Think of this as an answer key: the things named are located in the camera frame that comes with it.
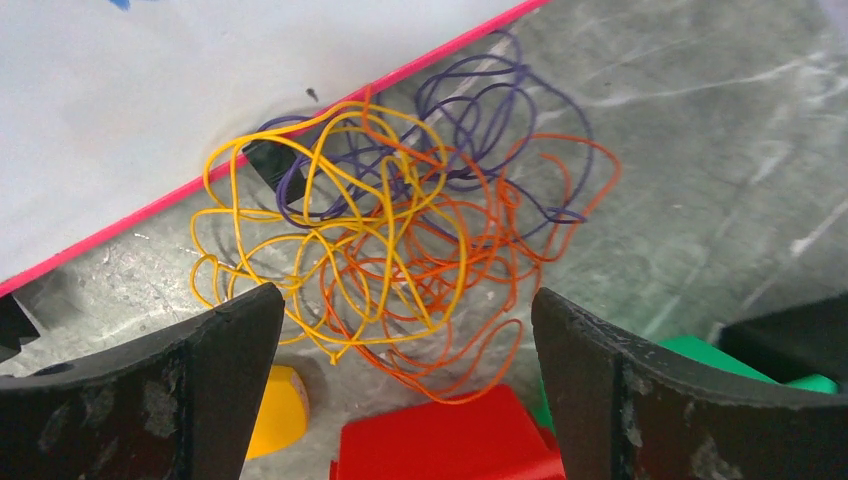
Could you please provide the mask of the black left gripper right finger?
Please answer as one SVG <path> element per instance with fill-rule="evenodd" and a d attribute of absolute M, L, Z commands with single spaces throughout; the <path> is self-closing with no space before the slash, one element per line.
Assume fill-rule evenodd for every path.
<path fill-rule="evenodd" d="M 843 479 L 847 398 L 696 362 L 543 288 L 531 322 L 570 479 Z"/>

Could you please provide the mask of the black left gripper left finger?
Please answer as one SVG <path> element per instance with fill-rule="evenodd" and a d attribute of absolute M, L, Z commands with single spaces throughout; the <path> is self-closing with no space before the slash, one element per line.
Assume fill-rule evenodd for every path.
<path fill-rule="evenodd" d="M 260 285 L 122 345 L 1 380 L 5 479 L 236 479 L 274 360 Z"/>

